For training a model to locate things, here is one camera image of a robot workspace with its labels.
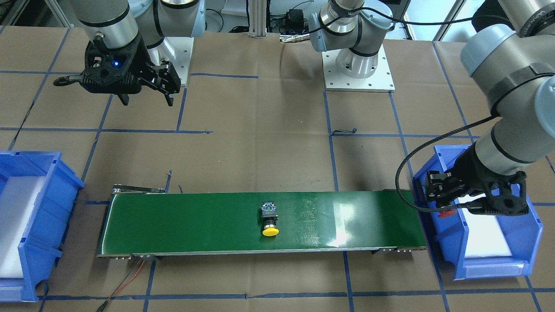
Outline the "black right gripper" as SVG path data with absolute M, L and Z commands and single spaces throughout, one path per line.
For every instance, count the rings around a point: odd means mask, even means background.
M 105 36 L 97 34 L 85 50 L 85 69 L 79 75 L 59 77 L 54 86 L 79 83 L 93 94 L 113 94 L 124 106 L 129 105 L 131 94 L 147 86 L 164 95 L 169 107 L 174 105 L 174 95 L 179 93 L 181 80 L 173 64 L 163 61 L 155 65 L 143 38 L 138 34 L 120 48 L 108 48 Z

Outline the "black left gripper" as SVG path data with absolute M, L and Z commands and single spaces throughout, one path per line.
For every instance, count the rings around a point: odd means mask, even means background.
M 501 175 L 485 167 L 476 151 L 465 150 L 444 173 L 427 173 L 426 197 L 439 211 L 466 208 L 474 215 L 519 216 L 529 213 L 526 174 Z

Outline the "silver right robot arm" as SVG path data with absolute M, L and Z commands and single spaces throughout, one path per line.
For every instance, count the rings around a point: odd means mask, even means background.
M 145 86 L 173 106 L 186 79 L 169 38 L 204 34 L 203 0 L 72 0 L 71 8 L 89 38 L 85 68 L 54 86 L 78 83 L 89 93 L 115 95 L 123 105 Z

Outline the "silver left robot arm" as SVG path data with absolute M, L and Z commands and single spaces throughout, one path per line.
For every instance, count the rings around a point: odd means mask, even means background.
M 442 217 L 526 215 L 525 168 L 554 151 L 554 2 L 499 4 L 511 26 L 480 30 L 460 54 L 499 121 L 450 169 L 427 173 L 427 200 Z

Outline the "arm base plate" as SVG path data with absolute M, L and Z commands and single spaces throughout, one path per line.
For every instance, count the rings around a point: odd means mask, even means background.
M 149 48 L 151 61 L 160 65 L 162 61 L 172 62 L 181 80 L 181 86 L 188 84 L 189 67 L 192 59 L 194 38 L 165 37 L 164 41 L 154 48 Z
M 323 75 L 327 91 L 395 91 L 385 48 L 371 57 L 355 55 L 349 49 L 322 53 Z

